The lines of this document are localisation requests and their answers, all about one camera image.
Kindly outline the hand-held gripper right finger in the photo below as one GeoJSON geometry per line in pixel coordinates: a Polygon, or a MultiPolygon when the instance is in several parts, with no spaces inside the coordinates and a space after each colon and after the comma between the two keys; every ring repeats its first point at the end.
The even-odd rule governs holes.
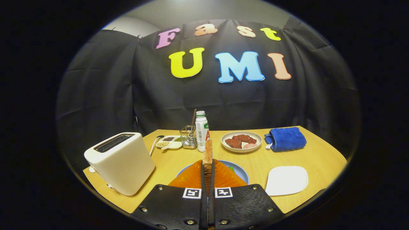
{"type": "Polygon", "coordinates": [[[212,230],[261,230],[284,217],[259,184],[217,188],[212,163],[208,195],[208,227],[212,230]]]}

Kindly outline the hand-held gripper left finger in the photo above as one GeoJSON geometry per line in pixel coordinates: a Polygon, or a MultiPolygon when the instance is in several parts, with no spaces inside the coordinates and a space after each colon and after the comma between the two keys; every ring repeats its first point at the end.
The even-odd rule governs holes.
{"type": "Polygon", "coordinates": [[[208,229],[208,198],[202,161],[197,179],[188,187],[157,184],[132,212],[132,216],[167,230],[208,229]]]}

